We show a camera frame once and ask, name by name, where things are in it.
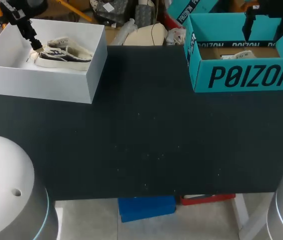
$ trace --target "red object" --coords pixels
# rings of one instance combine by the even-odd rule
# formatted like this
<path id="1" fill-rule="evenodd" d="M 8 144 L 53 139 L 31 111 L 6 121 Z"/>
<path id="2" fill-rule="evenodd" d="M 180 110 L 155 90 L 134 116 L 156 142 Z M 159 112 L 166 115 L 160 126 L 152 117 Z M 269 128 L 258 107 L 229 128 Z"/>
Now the red object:
<path id="1" fill-rule="evenodd" d="M 167 12 L 164 13 L 164 25 L 165 27 L 170 29 L 179 28 L 181 29 L 183 26 L 179 24 L 176 20 L 174 20 Z"/>
<path id="2" fill-rule="evenodd" d="M 183 198 L 180 197 L 180 202 L 182 205 L 194 205 L 194 204 L 207 204 L 213 202 L 225 201 L 227 199 L 234 199 L 236 194 L 217 194 L 209 197 L 193 197 L 193 198 Z"/>

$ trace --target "plastic bag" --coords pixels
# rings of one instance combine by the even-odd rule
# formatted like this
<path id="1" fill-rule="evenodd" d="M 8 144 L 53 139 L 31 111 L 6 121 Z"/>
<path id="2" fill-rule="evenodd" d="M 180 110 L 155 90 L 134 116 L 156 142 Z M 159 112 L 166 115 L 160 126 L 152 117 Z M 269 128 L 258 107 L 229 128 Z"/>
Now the plastic bag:
<path id="1" fill-rule="evenodd" d="M 134 19 L 129 19 L 128 22 L 126 22 L 122 28 L 119 30 L 117 36 L 114 38 L 114 40 L 111 42 L 111 46 L 120 46 L 123 45 L 125 42 L 128 34 L 132 33 L 133 31 L 137 30 L 137 25 L 134 24 Z"/>
<path id="2" fill-rule="evenodd" d="M 166 38 L 167 45 L 183 45 L 185 43 L 186 29 L 173 28 L 168 31 Z"/>

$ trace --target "white table leg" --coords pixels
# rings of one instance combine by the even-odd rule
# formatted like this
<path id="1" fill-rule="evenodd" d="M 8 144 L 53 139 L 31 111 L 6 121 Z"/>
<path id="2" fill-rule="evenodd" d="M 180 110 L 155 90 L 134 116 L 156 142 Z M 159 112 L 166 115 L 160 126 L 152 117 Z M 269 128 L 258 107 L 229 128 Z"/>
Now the white table leg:
<path id="1" fill-rule="evenodd" d="M 253 240 L 266 224 L 267 212 L 274 193 L 264 197 L 256 210 L 248 217 L 246 204 L 242 194 L 236 194 L 238 199 L 233 200 L 235 215 L 239 228 L 240 240 Z"/>

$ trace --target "cardboard box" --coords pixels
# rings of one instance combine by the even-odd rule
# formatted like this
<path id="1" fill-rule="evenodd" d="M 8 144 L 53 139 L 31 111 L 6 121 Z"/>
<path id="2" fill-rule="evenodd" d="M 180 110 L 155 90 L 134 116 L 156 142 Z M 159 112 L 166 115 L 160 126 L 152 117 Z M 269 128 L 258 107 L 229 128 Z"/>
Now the cardboard box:
<path id="1" fill-rule="evenodd" d="M 189 15 L 184 51 L 195 92 L 283 90 L 283 36 L 273 42 L 281 19 L 257 15 L 248 42 L 245 20 L 244 13 Z M 257 58 L 220 59 L 243 50 Z"/>
<path id="2" fill-rule="evenodd" d="M 42 44 L 70 37 L 94 52 L 87 71 L 46 68 L 29 58 L 31 45 L 17 26 L 8 24 L 0 34 L 0 95 L 91 104 L 107 58 L 103 25 L 32 19 Z"/>
<path id="3" fill-rule="evenodd" d="M 189 14 L 209 13 L 218 0 L 174 0 L 167 9 L 168 14 L 185 26 Z"/>
<path id="4" fill-rule="evenodd" d="M 112 41 L 117 36 L 120 29 L 121 27 L 114 28 L 111 26 L 105 26 L 107 45 L 110 45 L 112 43 Z"/>

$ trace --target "black table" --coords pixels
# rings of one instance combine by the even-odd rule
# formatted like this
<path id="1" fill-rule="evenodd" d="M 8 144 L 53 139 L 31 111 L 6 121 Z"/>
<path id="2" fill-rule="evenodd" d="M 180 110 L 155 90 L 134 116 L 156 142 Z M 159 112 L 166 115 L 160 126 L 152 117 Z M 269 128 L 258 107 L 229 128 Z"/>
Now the black table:
<path id="1" fill-rule="evenodd" d="M 108 48 L 93 104 L 0 95 L 55 200 L 275 191 L 283 91 L 194 93 L 182 47 Z"/>

